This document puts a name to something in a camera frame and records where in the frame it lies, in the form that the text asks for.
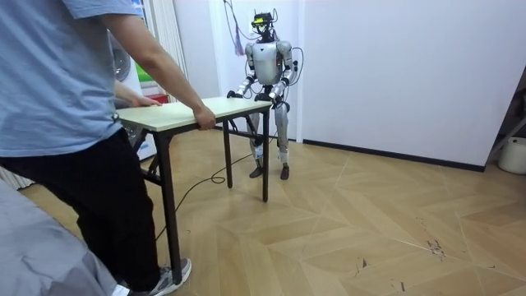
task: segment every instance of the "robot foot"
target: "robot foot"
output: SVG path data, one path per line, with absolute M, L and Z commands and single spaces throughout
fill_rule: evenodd
M 257 178 L 257 177 L 261 176 L 262 174 L 263 174 L 263 168 L 258 166 L 256 169 L 254 169 L 254 171 L 252 173 L 250 173 L 249 177 L 250 178 Z
M 281 179 L 282 180 L 288 180 L 288 174 L 290 173 L 290 168 L 288 166 L 284 166 L 281 170 Z

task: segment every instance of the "man's arm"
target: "man's arm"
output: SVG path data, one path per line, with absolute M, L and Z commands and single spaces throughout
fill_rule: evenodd
M 129 87 L 125 86 L 118 80 L 115 80 L 114 88 L 115 97 L 126 100 L 130 104 L 130 107 L 148 107 L 161 105 L 161 103 L 154 99 L 137 94 L 135 91 L 131 90 Z
M 102 15 L 115 39 L 161 87 L 191 108 L 202 129 L 215 125 L 214 114 L 203 104 L 179 66 L 154 39 L 144 21 L 133 15 Z

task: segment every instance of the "sneaker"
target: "sneaker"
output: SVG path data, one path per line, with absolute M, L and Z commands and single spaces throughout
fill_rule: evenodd
M 155 286 L 153 290 L 149 293 L 133 293 L 130 296 L 163 296 L 169 293 L 172 293 L 176 289 L 182 286 L 190 276 L 191 272 L 191 261 L 188 258 L 181 260 L 181 271 L 182 271 L 182 281 L 179 284 L 174 284 L 172 277 L 172 268 L 169 266 L 160 267 L 161 278 L 159 283 Z

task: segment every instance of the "herringbone parquet floor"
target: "herringbone parquet floor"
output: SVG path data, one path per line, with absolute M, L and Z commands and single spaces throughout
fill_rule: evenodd
M 247 154 L 247 139 L 232 143 L 233 160 Z M 171 149 L 177 199 L 224 167 L 220 132 L 179 136 Z M 295 143 L 291 159 L 284 182 L 271 157 L 267 204 L 251 159 L 234 165 L 234 189 L 204 183 L 189 195 L 178 223 L 194 269 L 175 295 L 526 295 L 524 177 Z M 160 231 L 160 190 L 149 190 Z M 79 233 L 43 188 L 23 193 Z M 167 263 L 166 237 L 158 248 Z

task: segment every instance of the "light blue t-shirt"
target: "light blue t-shirt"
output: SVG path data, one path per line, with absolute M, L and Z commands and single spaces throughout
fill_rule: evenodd
M 113 56 L 99 16 L 130 0 L 0 0 L 0 156 L 77 152 L 112 136 Z

